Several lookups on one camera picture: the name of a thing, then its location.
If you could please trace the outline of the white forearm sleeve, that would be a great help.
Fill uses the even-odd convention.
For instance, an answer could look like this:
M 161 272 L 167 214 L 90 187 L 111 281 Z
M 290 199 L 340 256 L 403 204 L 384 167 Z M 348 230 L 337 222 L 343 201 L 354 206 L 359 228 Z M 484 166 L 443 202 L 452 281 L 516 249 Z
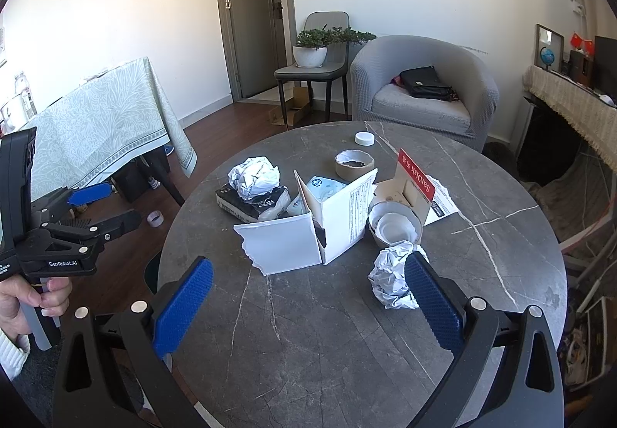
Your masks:
M 19 335 L 14 339 L 0 330 L 0 360 L 3 371 L 9 381 L 15 380 L 30 354 L 30 342 L 27 335 Z

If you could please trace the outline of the person left hand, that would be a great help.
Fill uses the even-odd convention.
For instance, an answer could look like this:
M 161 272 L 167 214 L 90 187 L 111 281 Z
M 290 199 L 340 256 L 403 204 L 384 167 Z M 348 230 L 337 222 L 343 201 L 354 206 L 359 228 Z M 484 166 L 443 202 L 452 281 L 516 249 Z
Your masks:
M 38 293 L 22 276 L 14 275 L 0 283 L 1 330 L 16 344 L 18 338 L 30 333 L 21 305 L 40 308 L 47 317 L 61 317 L 69 307 L 72 282 L 69 278 L 52 278 L 47 291 Z

